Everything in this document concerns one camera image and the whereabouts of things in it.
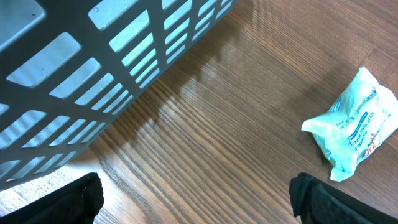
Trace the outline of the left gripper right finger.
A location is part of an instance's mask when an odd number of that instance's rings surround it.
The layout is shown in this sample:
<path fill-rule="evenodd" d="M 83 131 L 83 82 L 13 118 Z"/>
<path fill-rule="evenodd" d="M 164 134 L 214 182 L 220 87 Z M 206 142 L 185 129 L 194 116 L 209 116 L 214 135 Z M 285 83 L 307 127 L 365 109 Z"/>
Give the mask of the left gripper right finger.
<path fill-rule="evenodd" d="M 302 223 L 397 223 L 394 218 L 307 173 L 289 183 L 294 217 Z"/>

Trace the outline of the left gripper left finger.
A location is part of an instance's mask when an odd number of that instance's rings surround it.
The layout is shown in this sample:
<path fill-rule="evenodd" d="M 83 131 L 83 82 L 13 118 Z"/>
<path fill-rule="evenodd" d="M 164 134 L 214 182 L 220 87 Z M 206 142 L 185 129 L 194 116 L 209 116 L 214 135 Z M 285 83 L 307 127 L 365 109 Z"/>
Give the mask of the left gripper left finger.
<path fill-rule="evenodd" d="M 93 223 L 103 205 L 101 179 L 91 172 L 1 217 L 1 224 Z"/>

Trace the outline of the teal white tissue packet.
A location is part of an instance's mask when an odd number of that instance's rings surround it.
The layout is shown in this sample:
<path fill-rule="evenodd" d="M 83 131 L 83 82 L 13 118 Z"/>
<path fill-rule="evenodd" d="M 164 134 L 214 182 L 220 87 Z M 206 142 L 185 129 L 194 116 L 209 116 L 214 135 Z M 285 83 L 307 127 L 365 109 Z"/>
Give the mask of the teal white tissue packet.
<path fill-rule="evenodd" d="M 350 178 L 397 129 L 397 98 L 361 67 L 348 87 L 324 114 L 303 122 L 332 164 L 330 179 Z"/>

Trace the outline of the grey plastic shopping basket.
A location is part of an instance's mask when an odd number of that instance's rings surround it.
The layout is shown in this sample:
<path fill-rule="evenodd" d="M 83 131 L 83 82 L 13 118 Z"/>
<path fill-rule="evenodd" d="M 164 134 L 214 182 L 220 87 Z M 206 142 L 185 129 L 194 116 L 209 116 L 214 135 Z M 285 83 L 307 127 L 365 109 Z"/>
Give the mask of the grey plastic shopping basket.
<path fill-rule="evenodd" d="M 1 2 L 1 188 L 79 155 L 234 0 Z"/>

